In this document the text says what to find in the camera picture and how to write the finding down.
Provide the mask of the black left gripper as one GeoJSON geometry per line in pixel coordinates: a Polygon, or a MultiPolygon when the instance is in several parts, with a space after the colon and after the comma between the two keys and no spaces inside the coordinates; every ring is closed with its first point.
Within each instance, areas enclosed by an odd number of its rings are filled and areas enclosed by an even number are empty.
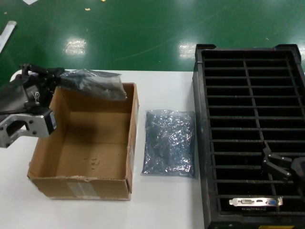
{"type": "Polygon", "coordinates": [[[31,63],[21,65],[21,73],[0,88],[0,113],[2,115],[37,115],[49,107],[56,87],[61,83],[58,76],[64,68],[43,68],[31,63]]]}

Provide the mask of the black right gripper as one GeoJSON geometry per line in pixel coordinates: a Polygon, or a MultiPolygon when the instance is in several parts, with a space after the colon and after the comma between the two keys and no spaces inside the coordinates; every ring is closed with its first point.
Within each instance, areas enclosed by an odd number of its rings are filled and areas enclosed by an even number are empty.
{"type": "Polygon", "coordinates": [[[275,155],[267,142],[263,142],[262,170],[284,182],[293,180],[298,188],[305,188],[305,158],[291,159],[275,155]]]}

